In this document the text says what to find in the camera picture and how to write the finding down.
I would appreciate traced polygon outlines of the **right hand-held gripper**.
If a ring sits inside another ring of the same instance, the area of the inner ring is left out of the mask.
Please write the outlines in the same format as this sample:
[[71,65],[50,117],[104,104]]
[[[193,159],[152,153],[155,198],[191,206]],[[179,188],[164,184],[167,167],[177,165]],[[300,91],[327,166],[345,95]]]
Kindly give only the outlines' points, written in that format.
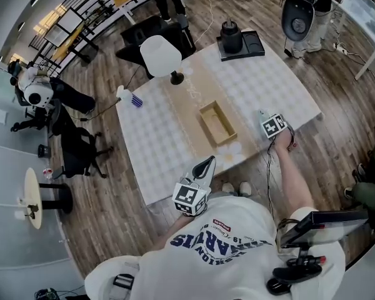
[[260,122],[261,129],[268,139],[273,139],[285,129],[288,129],[291,133],[292,141],[294,140],[294,129],[285,120],[282,114],[270,116],[266,110],[258,109],[257,118]]

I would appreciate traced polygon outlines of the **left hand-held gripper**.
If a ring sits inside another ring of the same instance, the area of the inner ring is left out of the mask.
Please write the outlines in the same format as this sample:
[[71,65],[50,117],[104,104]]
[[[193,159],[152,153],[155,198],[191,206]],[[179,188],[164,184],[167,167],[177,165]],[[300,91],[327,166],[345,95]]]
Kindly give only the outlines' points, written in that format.
[[192,169],[192,181],[182,177],[174,187],[172,201],[177,211],[185,216],[199,216],[208,208],[210,184],[216,170],[216,157],[210,156]]

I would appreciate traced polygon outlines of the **person's right hand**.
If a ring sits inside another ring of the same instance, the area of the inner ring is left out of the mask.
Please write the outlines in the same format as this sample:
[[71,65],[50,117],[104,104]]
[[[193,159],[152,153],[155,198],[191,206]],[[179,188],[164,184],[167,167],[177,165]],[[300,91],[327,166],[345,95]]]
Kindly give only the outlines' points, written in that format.
[[281,131],[274,140],[274,148],[276,151],[289,151],[295,146],[294,133],[286,128]]

